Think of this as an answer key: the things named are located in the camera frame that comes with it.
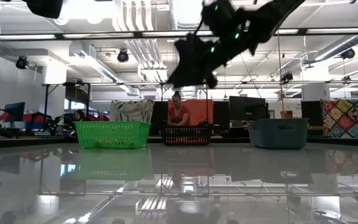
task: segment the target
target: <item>person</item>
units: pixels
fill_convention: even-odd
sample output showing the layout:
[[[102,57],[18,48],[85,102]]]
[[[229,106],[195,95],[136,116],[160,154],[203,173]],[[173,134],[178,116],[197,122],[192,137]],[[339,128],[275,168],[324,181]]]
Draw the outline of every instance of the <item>person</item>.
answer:
[[[181,104],[181,96],[176,91],[172,96],[173,107],[168,110],[168,125],[187,126],[189,125],[190,110]]]
[[[74,121],[84,121],[85,120],[85,114],[82,110],[76,110],[73,114]]]

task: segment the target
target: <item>plastic basket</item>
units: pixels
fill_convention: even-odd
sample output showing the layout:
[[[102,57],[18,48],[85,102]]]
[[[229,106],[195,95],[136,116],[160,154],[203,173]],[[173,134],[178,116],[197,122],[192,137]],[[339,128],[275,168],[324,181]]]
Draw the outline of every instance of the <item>plastic basket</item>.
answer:
[[[79,144],[85,148],[137,149],[144,147],[150,123],[141,121],[75,122]]]
[[[135,181],[151,174],[146,149],[135,150],[84,150],[79,154],[76,176],[86,180]]]
[[[167,146],[206,146],[211,142],[209,126],[164,126],[162,141]]]
[[[300,149],[306,145],[307,118],[260,119],[249,123],[249,137],[253,146],[265,149]]]

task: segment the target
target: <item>white ceiling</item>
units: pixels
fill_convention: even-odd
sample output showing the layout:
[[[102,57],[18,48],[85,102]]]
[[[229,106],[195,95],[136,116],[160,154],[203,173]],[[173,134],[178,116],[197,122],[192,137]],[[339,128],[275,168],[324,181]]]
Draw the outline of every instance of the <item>white ceiling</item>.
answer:
[[[260,7],[266,1],[259,0],[256,6],[252,5],[250,0],[233,1],[236,6],[245,6],[247,9]],[[298,27],[351,27],[358,26],[358,1],[355,4],[338,0],[323,1],[307,0],[293,12],[290,17],[283,23],[282,27],[298,28]],[[166,6],[166,0],[152,1],[152,22],[156,30],[170,30],[171,16],[169,11],[160,11],[157,8]],[[0,6],[0,28],[2,34],[17,33],[41,33],[41,32],[92,32],[92,31],[114,31],[111,19],[106,18],[99,24],[90,24],[85,19],[72,19],[64,26],[58,26],[53,20],[35,16],[26,8],[26,6]],[[293,59],[298,53],[304,51],[312,52],[323,49],[329,44],[338,40],[341,36],[307,36],[307,37],[281,37],[280,48],[278,47],[278,38],[273,37],[265,44],[259,45],[255,57],[251,57],[248,52],[244,52],[241,56],[236,57],[232,61],[229,68],[219,68],[219,81],[241,81],[249,80],[247,69],[252,74],[252,78],[258,81],[270,80],[270,75],[278,70],[281,65],[286,64]],[[178,56],[173,47],[172,39],[157,39],[158,48],[161,53],[164,64],[168,68],[168,74],[175,68],[178,62]],[[50,42],[3,42],[2,46],[17,49],[45,48],[59,55],[71,63],[68,71],[69,77],[78,77],[87,79],[90,82],[107,82],[101,78],[101,75],[94,69],[72,60],[65,54],[62,47],[67,47],[71,42],[50,41]],[[126,82],[140,82],[141,79],[137,75],[137,61],[130,54],[127,63],[118,63],[116,53],[126,45],[123,40],[93,40],[83,44],[91,44],[98,51],[98,59],[103,61],[108,69],[114,71],[121,80]],[[353,47],[358,57],[358,45]],[[110,53],[111,57],[107,58],[106,53]],[[330,74],[334,77],[343,76],[342,60],[329,59]],[[346,73],[358,70],[358,59],[353,59],[346,63]],[[300,78],[300,67],[291,68],[295,75],[295,79]],[[101,91],[115,91],[117,88],[104,87],[99,88]]]

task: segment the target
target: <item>ceiling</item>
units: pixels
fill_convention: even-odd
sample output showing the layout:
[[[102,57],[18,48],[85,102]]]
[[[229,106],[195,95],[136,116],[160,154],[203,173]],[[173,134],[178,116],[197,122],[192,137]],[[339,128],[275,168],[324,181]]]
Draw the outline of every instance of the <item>ceiling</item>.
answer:
[[[233,0],[236,7],[246,7],[247,9],[256,9],[266,1],[259,0],[257,5],[252,5],[249,0]],[[132,2],[132,12],[135,12],[135,2]],[[169,3],[166,0],[151,1],[152,25],[155,30],[173,30],[172,13],[169,11]],[[124,18],[126,16],[126,7],[123,10]],[[187,16],[198,14],[189,9]],[[358,27],[358,1],[355,4],[349,4],[347,1],[325,0],[315,1],[307,0],[288,19],[283,23],[282,28],[300,28],[300,27]],[[33,15],[27,6],[21,2],[13,1],[12,4],[0,6],[0,34],[29,34],[29,33],[73,33],[73,32],[114,32],[111,18],[104,18],[99,24],[90,24],[87,19],[70,19],[65,25],[60,26],[51,19]],[[217,78],[220,82],[238,82],[249,81],[250,76],[254,81],[269,81],[273,78],[278,80],[280,76],[280,65],[288,66],[286,70],[294,74],[294,80],[301,80],[300,55],[307,52],[317,52],[336,40],[342,38],[339,35],[319,35],[319,36],[295,36],[295,37],[273,37],[270,41],[260,44],[257,53],[252,57],[248,52],[237,56],[232,60],[230,67],[220,67],[217,71]],[[178,55],[173,46],[175,39],[157,39],[157,47],[160,52],[163,64],[167,68],[168,75],[178,63]],[[116,74],[121,82],[142,82],[143,79],[138,75],[138,61],[129,51],[129,61],[119,63],[116,59],[119,49],[126,48],[124,40],[76,40],[74,44],[82,46],[93,46],[97,51],[96,58],[104,63],[106,68]],[[47,49],[69,63],[68,77],[82,78],[86,82],[109,82],[99,72],[90,66],[78,60],[70,47],[70,55],[62,50],[67,47],[67,42],[62,41],[43,41],[43,42],[2,42],[1,49],[9,47],[10,49]],[[345,74],[354,74],[358,71],[358,45],[354,46],[356,56],[349,61],[345,61],[345,69],[341,58],[330,58],[329,78],[341,79]],[[218,85],[218,88],[254,88],[251,85]],[[97,87],[93,91],[122,91],[117,86]]]

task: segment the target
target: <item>green plastic basket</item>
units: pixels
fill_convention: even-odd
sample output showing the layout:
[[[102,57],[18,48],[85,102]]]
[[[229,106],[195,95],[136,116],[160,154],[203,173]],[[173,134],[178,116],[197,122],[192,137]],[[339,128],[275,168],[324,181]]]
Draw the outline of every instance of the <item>green plastic basket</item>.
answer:
[[[150,158],[146,149],[134,150],[82,150],[76,176],[86,180],[135,181],[151,173]]]
[[[144,147],[150,123],[141,121],[75,122],[79,144],[85,148],[137,149]]]

